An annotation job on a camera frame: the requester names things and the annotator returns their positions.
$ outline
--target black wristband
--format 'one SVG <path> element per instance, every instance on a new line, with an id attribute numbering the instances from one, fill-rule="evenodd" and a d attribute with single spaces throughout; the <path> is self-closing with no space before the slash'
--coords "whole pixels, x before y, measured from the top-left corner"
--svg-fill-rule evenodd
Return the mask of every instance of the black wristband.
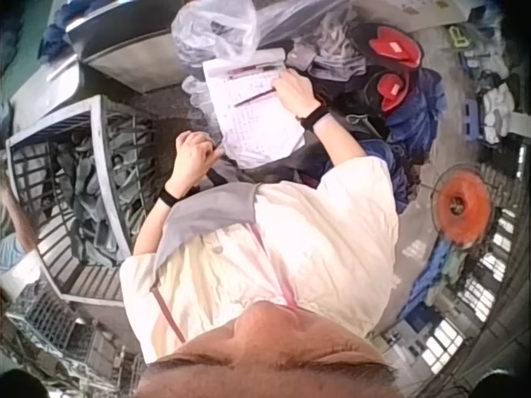
<path id="1" fill-rule="evenodd" d="M 319 122 L 324 116 L 329 113 L 329 109 L 320 105 L 315 111 L 308 115 L 308 117 L 300 120 L 300 124 L 304 127 L 304 130 L 314 131 L 314 126 Z"/>
<path id="2" fill-rule="evenodd" d="M 158 199 L 163 201 L 169 207 L 173 207 L 173 205 L 179 201 L 179 199 L 172 196 L 171 193 L 166 191 L 165 187 L 163 187 L 163 189 L 160 190 L 160 193 L 158 194 Z"/>

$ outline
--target black smartwatch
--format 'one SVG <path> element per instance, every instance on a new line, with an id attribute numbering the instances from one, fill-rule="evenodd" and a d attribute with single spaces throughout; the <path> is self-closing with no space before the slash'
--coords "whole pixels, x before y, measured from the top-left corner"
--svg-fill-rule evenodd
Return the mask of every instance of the black smartwatch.
<path id="1" fill-rule="evenodd" d="M 171 193 L 166 191 L 166 187 L 163 187 L 163 189 L 160 190 L 160 193 L 158 194 L 158 199 L 163 201 L 169 207 L 173 207 L 173 205 L 179 201 L 179 199 L 172 196 Z"/>
<path id="2" fill-rule="evenodd" d="M 316 110 L 314 110 L 307 117 L 300 120 L 300 125 L 304 128 L 304 131 L 309 130 L 314 133 L 314 126 L 319 122 L 324 116 L 329 114 L 329 109 L 320 105 Z"/>
<path id="3" fill-rule="evenodd" d="M 161 189 L 160 193 L 158 194 L 158 199 L 163 201 L 169 207 L 173 207 L 173 205 L 175 205 L 175 203 L 177 203 L 178 201 L 182 201 L 182 200 L 184 200 L 184 199 L 186 199 L 186 198 L 188 198 L 188 197 L 190 197 L 192 195 L 195 195 L 196 193 L 199 193 L 199 188 L 198 187 L 192 187 L 192 188 L 190 188 L 190 190 L 188 191 L 188 193 L 184 197 L 181 197 L 180 199 L 177 199 L 171 193 L 166 191 L 166 187 L 163 187 L 163 189 Z"/>

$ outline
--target plastic bag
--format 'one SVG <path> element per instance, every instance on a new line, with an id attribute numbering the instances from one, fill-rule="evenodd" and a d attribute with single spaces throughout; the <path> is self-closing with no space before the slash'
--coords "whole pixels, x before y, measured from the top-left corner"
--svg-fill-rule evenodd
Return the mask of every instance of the plastic bag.
<path id="1" fill-rule="evenodd" d="M 252 0 L 196 0 L 172 23 L 178 57 L 199 68 L 214 58 L 245 61 L 259 46 L 311 32 L 327 12 L 348 0 L 285 0 L 258 11 Z"/>
<path id="2" fill-rule="evenodd" d="M 223 136 L 217 122 L 214 105 L 208 92 L 207 83 L 199 81 L 193 76 L 187 77 L 183 81 L 183 91 L 190 95 L 191 109 L 188 111 L 187 119 L 190 129 L 197 131 L 208 131 L 208 134 L 216 145 L 222 142 Z"/>

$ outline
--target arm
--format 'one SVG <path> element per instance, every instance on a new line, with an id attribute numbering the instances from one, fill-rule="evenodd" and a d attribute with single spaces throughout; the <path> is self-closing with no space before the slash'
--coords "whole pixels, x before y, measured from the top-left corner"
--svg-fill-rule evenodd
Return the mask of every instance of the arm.
<path id="1" fill-rule="evenodd" d="M 212 140 L 205 133 L 187 131 L 175 140 L 177 157 L 173 172 L 164 187 L 173 197 L 181 199 L 207 173 L 222 155 L 214 149 Z M 158 199 L 149 212 L 133 248 L 133 255 L 155 253 L 163 235 L 163 225 L 171 208 Z"/>
<path id="2" fill-rule="evenodd" d="M 320 102 L 314 97 L 310 81 L 294 70 L 282 72 L 273 86 L 282 104 L 299 118 L 308 117 L 320 106 Z M 334 166 L 352 158 L 367 156 L 358 142 L 331 114 L 318 121 L 314 131 Z"/>
<path id="3" fill-rule="evenodd" d="M 7 209 L 7 213 L 15 228 L 15 235 L 22 249 L 29 253 L 37 247 L 37 234 L 32 227 L 29 217 L 22 209 L 17 199 L 11 192 L 11 188 L 2 183 L 0 187 L 2 203 Z"/>

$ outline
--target gray collar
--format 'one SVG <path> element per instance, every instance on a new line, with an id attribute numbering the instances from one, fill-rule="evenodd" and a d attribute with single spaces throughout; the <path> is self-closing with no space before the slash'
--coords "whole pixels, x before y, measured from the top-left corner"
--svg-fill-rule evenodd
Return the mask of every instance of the gray collar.
<path id="1" fill-rule="evenodd" d="M 249 182 L 231 182 L 177 203 L 164 223 L 155 270 L 196 236 L 235 224 L 254 223 L 257 188 Z"/>

